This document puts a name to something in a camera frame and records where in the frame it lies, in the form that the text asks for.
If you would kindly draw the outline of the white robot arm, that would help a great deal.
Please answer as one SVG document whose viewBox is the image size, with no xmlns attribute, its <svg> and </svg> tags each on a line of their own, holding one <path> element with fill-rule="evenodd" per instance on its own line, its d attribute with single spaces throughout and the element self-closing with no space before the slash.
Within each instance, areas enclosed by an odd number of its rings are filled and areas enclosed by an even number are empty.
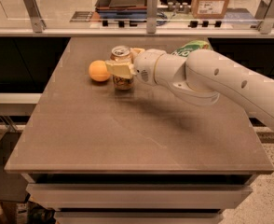
<svg viewBox="0 0 274 224">
<path fill-rule="evenodd" d="M 274 132 L 274 79 L 213 50 L 197 49 L 181 57 L 149 49 L 133 60 L 108 60 L 106 67 L 117 77 L 162 86 L 192 105 L 213 105 L 224 95 Z"/>
</svg>

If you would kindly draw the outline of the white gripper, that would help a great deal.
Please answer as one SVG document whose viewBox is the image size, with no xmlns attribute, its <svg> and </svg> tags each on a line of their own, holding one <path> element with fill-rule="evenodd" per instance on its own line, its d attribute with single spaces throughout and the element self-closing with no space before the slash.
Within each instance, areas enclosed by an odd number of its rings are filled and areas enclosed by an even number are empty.
<svg viewBox="0 0 274 224">
<path fill-rule="evenodd" d="M 135 76 L 144 84 L 155 86 L 155 67 L 164 50 L 142 48 L 130 49 L 134 63 L 109 60 L 105 62 L 107 71 L 117 77 L 131 79 Z"/>
</svg>

